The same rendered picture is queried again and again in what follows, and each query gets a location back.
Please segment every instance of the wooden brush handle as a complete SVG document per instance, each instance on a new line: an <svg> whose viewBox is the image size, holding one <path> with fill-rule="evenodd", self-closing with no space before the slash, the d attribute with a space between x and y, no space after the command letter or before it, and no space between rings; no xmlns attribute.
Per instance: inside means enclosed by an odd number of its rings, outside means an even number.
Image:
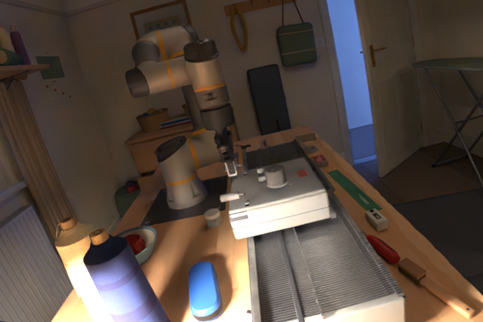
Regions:
<svg viewBox="0 0 483 322"><path fill-rule="evenodd" d="M429 292L437 296L441 301L452 307L455 311L461 313L466 318L471 318L475 314L475 310L448 291L441 288L438 284L431 281L428 277L421 279L420 284Z"/></svg>

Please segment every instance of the picture frame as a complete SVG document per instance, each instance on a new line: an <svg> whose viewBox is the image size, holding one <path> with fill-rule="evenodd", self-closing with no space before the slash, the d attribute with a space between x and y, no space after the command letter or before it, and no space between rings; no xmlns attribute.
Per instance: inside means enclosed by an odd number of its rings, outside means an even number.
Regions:
<svg viewBox="0 0 483 322"><path fill-rule="evenodd" d="M136 40L155 30L191 25L186 0L176 0L129 14Z"/></svg>

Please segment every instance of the white radiator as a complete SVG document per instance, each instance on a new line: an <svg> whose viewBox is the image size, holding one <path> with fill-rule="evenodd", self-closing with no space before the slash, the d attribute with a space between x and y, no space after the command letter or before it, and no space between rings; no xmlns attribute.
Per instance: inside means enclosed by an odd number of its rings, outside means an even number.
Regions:
<svg viewBox="0 0 483 322"><path fill-rule="evenodd" d="M72 291L33 207L0 223L0 320L50 322Z"/></svg>

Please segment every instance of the red label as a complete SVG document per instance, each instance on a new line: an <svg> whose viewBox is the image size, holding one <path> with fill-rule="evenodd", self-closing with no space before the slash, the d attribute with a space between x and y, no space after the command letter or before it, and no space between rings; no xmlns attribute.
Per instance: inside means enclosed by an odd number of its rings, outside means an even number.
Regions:
<svg viewBox="0 0 483 322"><path fill-rule="evenodd" d="M326 162L324 156L322 156L322 155L314 156L313 159L314 159L316 164L321 164L322 162Z"/></svg>

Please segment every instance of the yellow hanging loop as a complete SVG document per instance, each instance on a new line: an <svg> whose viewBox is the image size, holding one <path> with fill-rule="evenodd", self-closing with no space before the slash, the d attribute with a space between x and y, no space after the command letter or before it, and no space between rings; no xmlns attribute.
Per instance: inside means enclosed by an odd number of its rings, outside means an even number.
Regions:
<svg viewBox="0 0 483 322"><path fill-rule="evenodd" d="M235 12L237 15L240 17L241 22L243 23L243 35L244 35L244 44L240 42L240 39L238 38L238 35L236 34L236 29L235 29ZM233 36L235 37L236 44L238 44L238 47L241 49L242 52L246 52L248 48L248 27L247 27L247 22L245 21L245 17L243 17L243 13L240 11L240 8L238 7L237 4L232 5L232 14L231 14L231 22L232 22L232 32Z"/></svg>

